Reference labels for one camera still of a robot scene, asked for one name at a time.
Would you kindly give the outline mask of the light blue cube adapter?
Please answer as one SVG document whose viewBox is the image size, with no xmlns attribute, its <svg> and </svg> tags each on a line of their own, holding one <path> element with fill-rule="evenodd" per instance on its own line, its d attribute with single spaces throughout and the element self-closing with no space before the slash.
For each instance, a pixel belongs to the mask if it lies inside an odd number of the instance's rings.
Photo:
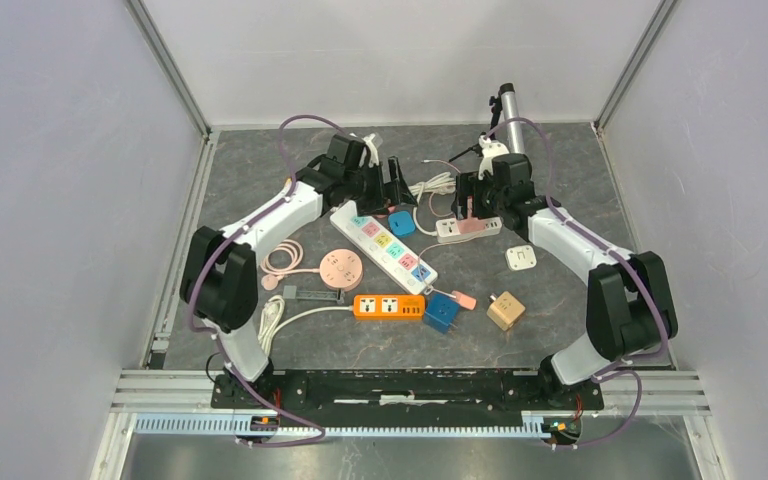
<svg viewBox="0 0 768 480">
<path fill-rule="evenodd" d="M 387 217 L 387 223 L 390 231 L 397 238 L 405 238 L 413 235 L 416 231 L 416 224 L 410 211 L 396 211 Z"/>
</svg>

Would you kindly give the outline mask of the pink white cube adapter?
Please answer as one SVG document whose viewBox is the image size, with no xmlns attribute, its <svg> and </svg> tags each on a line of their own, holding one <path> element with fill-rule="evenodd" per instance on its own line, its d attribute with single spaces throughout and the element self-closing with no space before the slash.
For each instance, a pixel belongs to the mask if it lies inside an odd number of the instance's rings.
<svg viewBox="0 0 768 480">
<path fill-rule="evenodd" d="M 467 235 L 483 231 L 485 229 L 485 223 L 480 218 L 467 217 L 458 220 L 457 227 L 460 234 Z"/>
</svg>

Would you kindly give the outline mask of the small white power strip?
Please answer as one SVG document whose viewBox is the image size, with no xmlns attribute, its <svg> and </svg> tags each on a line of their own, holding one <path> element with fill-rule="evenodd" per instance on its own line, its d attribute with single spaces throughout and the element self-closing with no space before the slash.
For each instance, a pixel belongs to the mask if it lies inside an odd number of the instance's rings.
<svg viewBox="0 0 768 480">
<path fill-rule="evenodd" d="M 454 243 L 462 240 L 495 236 L 500 233 L 503 223 L 499 217 L 486 219 L 456 218 L 441 219 L 436 222 L 436 237 L 440 244 Z"/>
</svg>

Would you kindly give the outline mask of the long white power strip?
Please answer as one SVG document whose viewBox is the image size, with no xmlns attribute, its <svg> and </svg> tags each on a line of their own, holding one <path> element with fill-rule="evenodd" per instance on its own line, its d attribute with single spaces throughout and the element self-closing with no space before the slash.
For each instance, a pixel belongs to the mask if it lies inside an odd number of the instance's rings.
<svg viewBox="0 0 768 480">
<path fill-rule="evenodd" d="M 438 273 L 372 216 L 360 216 L 348 201 L 334 210 L 330 223 L 407 293 L 427 294 Z"/>
</svg>

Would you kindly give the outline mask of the white square plug adapter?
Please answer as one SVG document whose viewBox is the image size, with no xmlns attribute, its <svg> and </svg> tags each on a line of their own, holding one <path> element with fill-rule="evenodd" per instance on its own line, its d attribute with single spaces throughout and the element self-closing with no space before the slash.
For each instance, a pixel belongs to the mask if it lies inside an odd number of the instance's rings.
<svg viewBox="0 0 768 480">
<path fill-rule="evenodd" d="M 505 259 L 508 269 L 511 271 L 523 271 L 534 268 L 537 257 L 531 245 L 519 245 L 510 247 L 505 251 Z"/>
</svg>

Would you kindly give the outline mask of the pink round power socket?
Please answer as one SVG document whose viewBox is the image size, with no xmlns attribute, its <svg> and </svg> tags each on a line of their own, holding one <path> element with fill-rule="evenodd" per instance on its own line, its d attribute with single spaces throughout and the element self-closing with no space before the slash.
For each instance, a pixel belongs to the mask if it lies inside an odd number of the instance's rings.
<svg viewBox="0 0 768 480">
<path fill-rule="evenodd" d="M 322 258 L 318 272 L 327 287 L 351 291 L 362 281 L 364 269 L 357 253 L 349 249 L 335 249 Z"/>
</svg>

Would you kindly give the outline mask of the salmon small cube adapter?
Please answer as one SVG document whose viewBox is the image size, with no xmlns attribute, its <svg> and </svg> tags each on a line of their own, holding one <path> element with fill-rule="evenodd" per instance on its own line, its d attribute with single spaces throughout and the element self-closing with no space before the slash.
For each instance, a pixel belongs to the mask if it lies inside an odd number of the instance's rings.
<svg viewBox="0 0 768 480">
<path fill-rule="evenodd" d="M 477 300 L 468 294 L 460 291 L 453 291 L 451 296 L 460 307 L 466 310 L 474 310 L 476 308 Z"/>
</svg>

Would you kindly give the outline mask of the blue cube socket adapter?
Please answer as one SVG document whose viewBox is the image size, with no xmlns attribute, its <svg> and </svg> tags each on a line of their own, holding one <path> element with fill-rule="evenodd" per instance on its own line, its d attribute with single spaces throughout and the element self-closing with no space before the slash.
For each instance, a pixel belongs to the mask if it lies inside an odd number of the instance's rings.
<svg viewBox="0 0 768 480">
<path fill-rule="evenodd" d="M 428 297 L 423 323 L 439 333 L 447 334 L 460 309 L 460 305 L 451 297 L 433 293 Z"/>
</svg>

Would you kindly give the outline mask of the beige dragon cube adapter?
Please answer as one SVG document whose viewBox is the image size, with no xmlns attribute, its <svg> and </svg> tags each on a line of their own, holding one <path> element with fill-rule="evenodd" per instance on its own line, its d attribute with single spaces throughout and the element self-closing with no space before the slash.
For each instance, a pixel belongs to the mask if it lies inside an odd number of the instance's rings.
<svg viewBox="0 0 768 480">
<path fill-rule="evenodd" d="M 491 294 L 489 299 L 487 316 L 502 331 L 510 330 L 525 314 L 525 305 L 509 291 L 499 295 Z"/>
</svg>

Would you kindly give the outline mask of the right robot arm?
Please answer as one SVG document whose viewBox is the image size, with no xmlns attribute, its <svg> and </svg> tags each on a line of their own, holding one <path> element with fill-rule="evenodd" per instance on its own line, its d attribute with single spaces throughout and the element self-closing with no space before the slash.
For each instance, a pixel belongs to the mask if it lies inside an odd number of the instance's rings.
<svg viewBox="0 0 768 480">
<path fill-rule="evenodd" d="M 452 210 L 460 218 L 499 218 L 586 286 L 584 334 L 540 364 L 537 392 L 545 405 L 566 406 L 579 384 L 623 361 L 655 358 L 677 335 L 662 258 L 611 244 L 574 220 L 551 195 L 537 195 L 527 156 L 502 154 L 483 160 L 478 171 L 459 174 Z"/>
</svg>

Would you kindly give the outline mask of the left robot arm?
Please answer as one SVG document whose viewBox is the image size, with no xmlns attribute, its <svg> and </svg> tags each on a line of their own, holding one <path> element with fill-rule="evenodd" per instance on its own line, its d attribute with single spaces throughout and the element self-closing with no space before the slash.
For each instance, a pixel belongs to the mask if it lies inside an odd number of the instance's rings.
<svg viewBox="0 0 768 480">
<path fill-rule="evenodd" d="M 361 215 L 379 215 L 416 201 L 398 158 L 382 161 L 374 146 L 370 138 L 336 134 L 326 152 L 292 174 L 270 201 L 222 230 L 202 226 L 191 237 L 179 287 L 190 328 L 213 335 L 238 378 L 236 394 L 250 407 L 266 405 L 274 394 L 274 381 L 264 374 L 270 358 L 251 320 L 261 261 L 345 203 Z"/>
</svg>

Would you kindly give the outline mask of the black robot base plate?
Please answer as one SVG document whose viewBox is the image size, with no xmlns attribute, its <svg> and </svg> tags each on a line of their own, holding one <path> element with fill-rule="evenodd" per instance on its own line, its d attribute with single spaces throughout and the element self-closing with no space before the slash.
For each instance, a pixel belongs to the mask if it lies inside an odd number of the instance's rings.
<svg viewBox="0 0 768 480">
<path fill-rule="evenodd" d="M 247 391 L 230 373 L 214 378 L 211 406 L 255 410 L 266 399 L 286 427 L 502 427 L 524 412 L 600 411 L 591 381 L 555 389 L 537 372 L 511 368 L 287 369 L 265 374 Z"/>
</svg>

